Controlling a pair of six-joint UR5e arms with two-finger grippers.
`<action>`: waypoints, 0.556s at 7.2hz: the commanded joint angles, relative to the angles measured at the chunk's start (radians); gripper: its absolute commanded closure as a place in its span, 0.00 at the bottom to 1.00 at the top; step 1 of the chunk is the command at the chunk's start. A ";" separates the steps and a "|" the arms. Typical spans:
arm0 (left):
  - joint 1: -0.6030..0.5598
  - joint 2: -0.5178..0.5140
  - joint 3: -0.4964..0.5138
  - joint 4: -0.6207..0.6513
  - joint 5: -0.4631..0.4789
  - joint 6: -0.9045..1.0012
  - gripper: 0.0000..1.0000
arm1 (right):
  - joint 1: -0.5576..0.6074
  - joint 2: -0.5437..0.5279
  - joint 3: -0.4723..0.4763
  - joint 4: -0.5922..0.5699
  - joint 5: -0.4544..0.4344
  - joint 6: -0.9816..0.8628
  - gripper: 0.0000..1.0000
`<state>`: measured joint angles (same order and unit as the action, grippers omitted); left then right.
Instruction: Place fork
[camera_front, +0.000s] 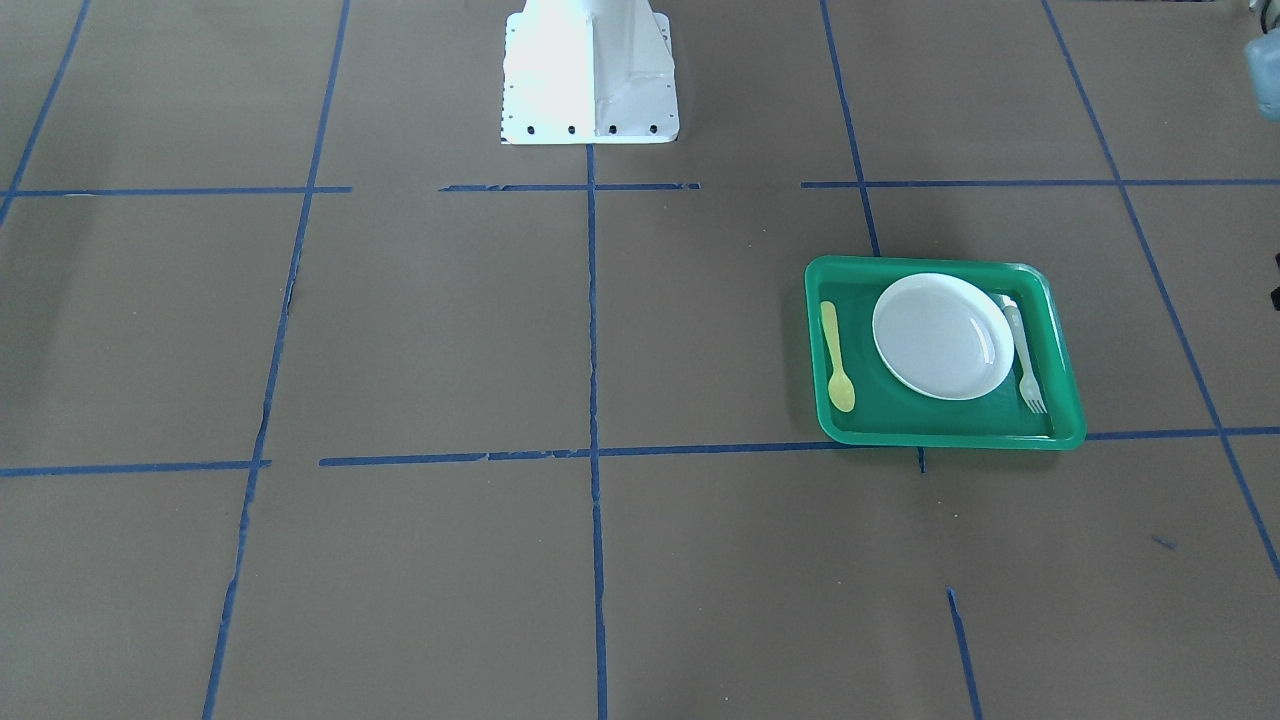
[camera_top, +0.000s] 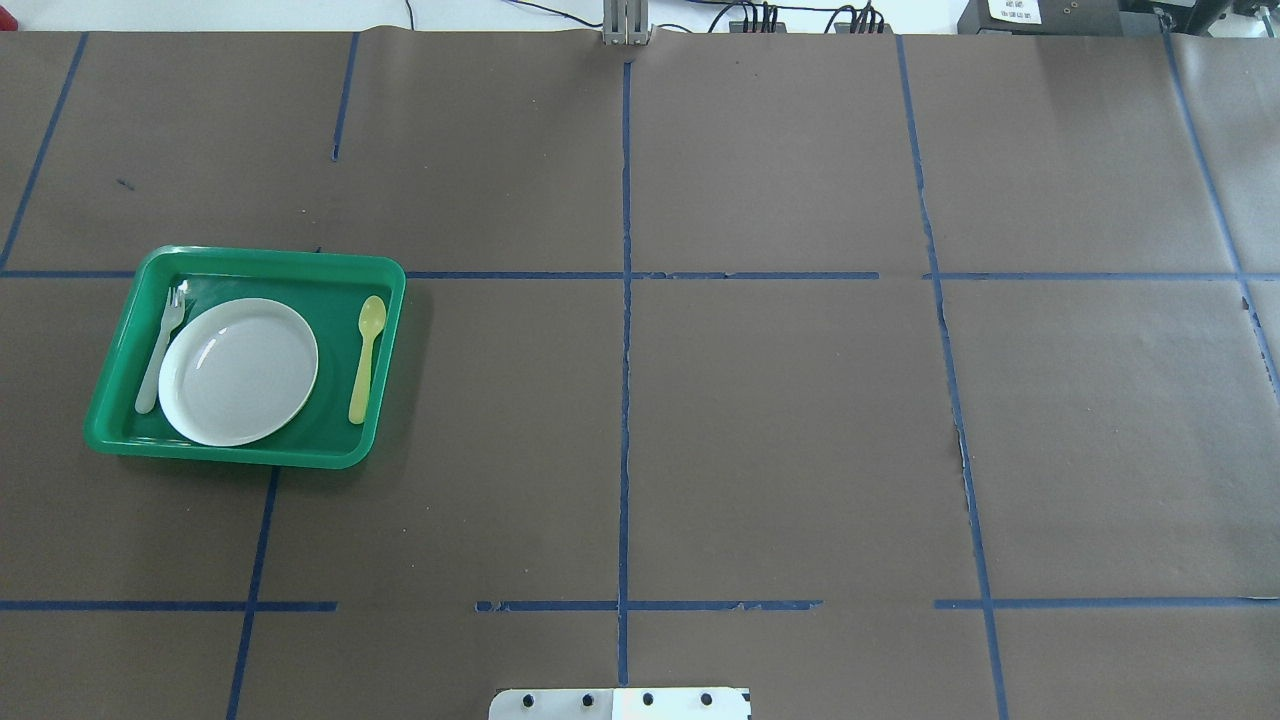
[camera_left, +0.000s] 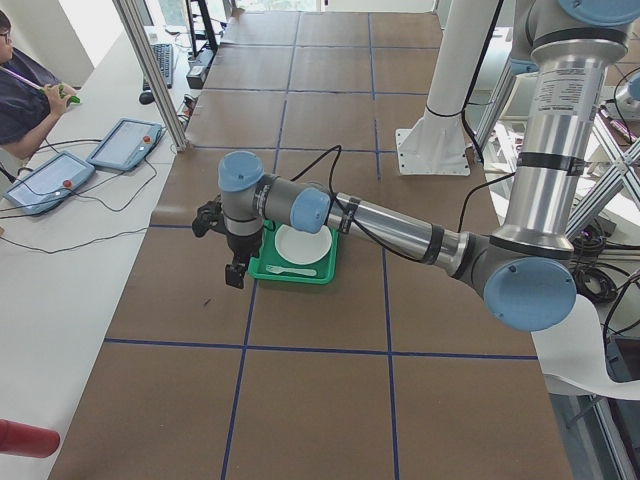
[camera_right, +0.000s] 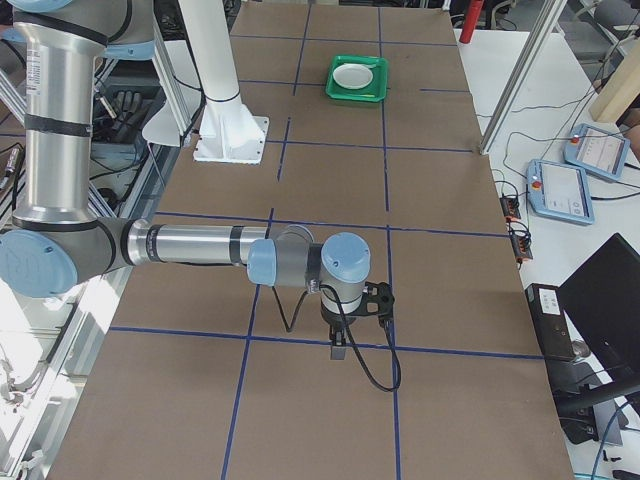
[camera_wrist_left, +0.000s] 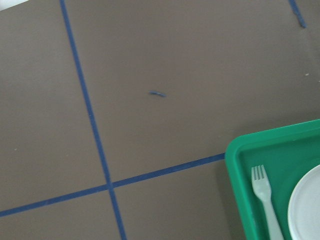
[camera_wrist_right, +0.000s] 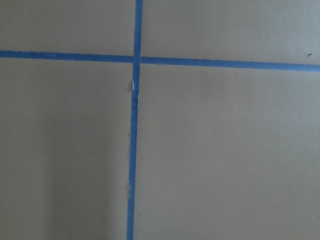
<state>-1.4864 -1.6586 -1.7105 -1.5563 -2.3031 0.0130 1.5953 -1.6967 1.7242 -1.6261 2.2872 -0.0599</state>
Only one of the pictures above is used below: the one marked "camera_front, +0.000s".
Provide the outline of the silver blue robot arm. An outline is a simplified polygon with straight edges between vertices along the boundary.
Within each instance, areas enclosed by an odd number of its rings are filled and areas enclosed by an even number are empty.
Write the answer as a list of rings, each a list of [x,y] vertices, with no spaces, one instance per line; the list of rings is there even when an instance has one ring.
[[[1248,1],[1260,35],[1243,54],[1260,114],[1279,123],[1279,1]]]

